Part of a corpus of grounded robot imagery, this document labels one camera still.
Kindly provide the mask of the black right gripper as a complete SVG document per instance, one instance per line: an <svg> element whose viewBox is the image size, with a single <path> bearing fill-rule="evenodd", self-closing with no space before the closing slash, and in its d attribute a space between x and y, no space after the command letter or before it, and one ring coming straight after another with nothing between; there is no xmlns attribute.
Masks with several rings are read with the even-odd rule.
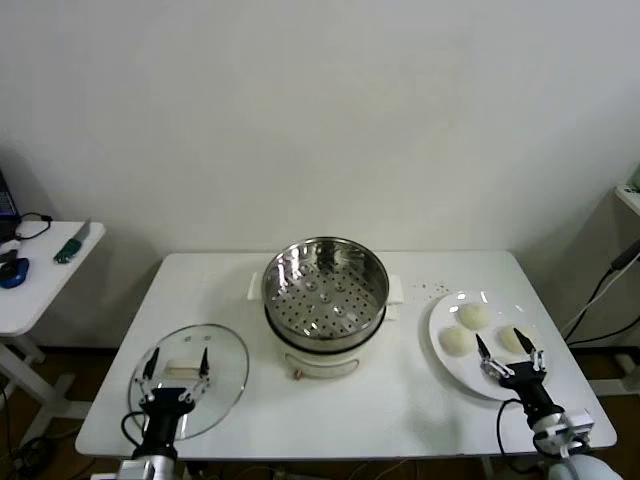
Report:
<svg viewBox="0 0 640 480"><path fill-rule="evenodd" d="M476 334L480 355L480 366L484 373L499 380L503 388L513 390L523 405L528 420L541 420L555 414L555 404L543 385L546 377L544 352L519 329L513 328L521 347L532 363L514 363L508 366L491 356L491 353Z"/></svg>

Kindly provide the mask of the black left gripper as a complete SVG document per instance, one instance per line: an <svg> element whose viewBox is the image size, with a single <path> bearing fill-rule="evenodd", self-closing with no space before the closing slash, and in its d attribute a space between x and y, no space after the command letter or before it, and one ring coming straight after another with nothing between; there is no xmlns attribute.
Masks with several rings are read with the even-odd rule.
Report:
<svg viewBox="0 0 640 480"><path fill-rule="evenodd" d="M141 409L147 417L141 447L143 449L169 448L173 446L180 419L195 409L196 403L210 386L208 348L205 348L197 369L197 375L184 387L151 387L159 357L155 348L144 364L141 374L134 376L134 383L141 392Z"/></svg>

